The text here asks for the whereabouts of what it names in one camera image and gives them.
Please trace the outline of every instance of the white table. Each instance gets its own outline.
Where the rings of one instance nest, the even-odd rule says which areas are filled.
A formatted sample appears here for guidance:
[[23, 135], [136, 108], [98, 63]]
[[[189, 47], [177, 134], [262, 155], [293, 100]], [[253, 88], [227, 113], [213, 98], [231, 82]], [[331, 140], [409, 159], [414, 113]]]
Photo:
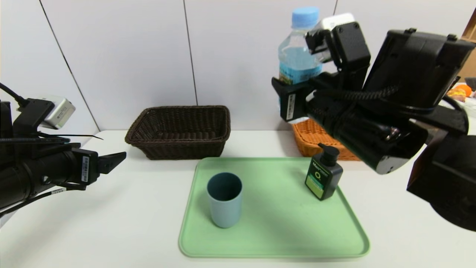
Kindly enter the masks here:
[[[156, 267], [474, 267], [476, 233], [456, 227], [407, 192], [412, 161], [381, 176], [362, 162], [344, 167], [340, 186], [371, 241], [355, 261], [193, 259], [178, 237], [198, 161], [150, 161], [104, 131], [85, 149], [127, 151], [111, 174], [87, 191], [47, 197], [19, 210], [0, 232], [1, 268]], [[300, 156], [291, 132], [233, 131], [224, 157]]]

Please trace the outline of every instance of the brown wicker basket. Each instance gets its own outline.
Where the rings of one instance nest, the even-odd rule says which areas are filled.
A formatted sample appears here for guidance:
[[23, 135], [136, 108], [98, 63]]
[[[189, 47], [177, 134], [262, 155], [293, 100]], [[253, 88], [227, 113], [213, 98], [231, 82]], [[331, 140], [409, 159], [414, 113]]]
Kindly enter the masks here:
[[306, 120], [304, 122], [294, 124], [294, 138], [297, 147], [303, 156], [311, 157], [322, 152], [322, 148], [318, 146], [319, 143], [334, 146], [339, 149], [339, 160], [357, 160], [360, 159], [345, 148], [338, 140], [329, 136], [326, 131], [313, 120]]
[[165, 106], [145, 109], [125, 140], [150, 160], [179, 160], [220, 156], [229, 136], [225, 106]]

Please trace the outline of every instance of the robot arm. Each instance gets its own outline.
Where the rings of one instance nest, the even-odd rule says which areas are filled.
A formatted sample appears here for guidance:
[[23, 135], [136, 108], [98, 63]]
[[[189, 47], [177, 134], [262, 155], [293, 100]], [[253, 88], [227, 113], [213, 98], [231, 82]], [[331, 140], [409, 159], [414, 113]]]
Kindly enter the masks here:
[[[25, 100], [2, 83], [0, 88], [21, 112], [12, 123], [10, 103], [0, 102], [0, 218], [43, 197], [86, 190], [126, 158], [125, 152], [98, 156], [68, 138], [38, 132], [39, 126], [59, 129], [69, 119], [75, 108], [65, 98]], [[40, 194], [53, 186], [63, 188]]]
[[[312, 54], [332, 61], [321, 73], [287, 85], [273, 78], [286, 122], [308, 116], [379, 174], [413, 157], [428, 138], [416, 121], [439, 128], [414, 164], [407, 190], [448, 221], [476, 231], [476, 136], [446, 92], [475, 45], [454, 35], [389, 31], [365, 80], [370, 53], [350, 14], [324, 19], [306, 35]], [[439, 106], [441, 100], [454, 109]]]

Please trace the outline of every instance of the screw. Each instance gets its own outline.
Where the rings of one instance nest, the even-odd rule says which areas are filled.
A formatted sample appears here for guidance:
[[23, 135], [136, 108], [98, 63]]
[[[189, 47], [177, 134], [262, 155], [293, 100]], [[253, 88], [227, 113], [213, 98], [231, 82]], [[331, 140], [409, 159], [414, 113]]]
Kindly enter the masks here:
[[417, 30], [415, 28], [410, 28], [410, 29], [406, 29], [405, 30], [405, 33], [414, 33], [416, 32]]
[[446, 40], [448, 40], [448, 41], [457, 41], [457, 40], [458, 40], [458, 37], [456, 37], [455, 34], [449, 34], [449, 35], [446, 37]]

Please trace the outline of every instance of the blue cup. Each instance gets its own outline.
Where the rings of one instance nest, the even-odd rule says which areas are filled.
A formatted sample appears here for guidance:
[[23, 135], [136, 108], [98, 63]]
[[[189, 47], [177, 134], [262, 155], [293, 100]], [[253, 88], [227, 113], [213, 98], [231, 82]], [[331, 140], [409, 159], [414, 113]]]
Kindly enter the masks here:
[[235, 225], [241, 216], [241, 180], [233, 173], [218, 173], [207, 184], [213, 222], [221, 228]]

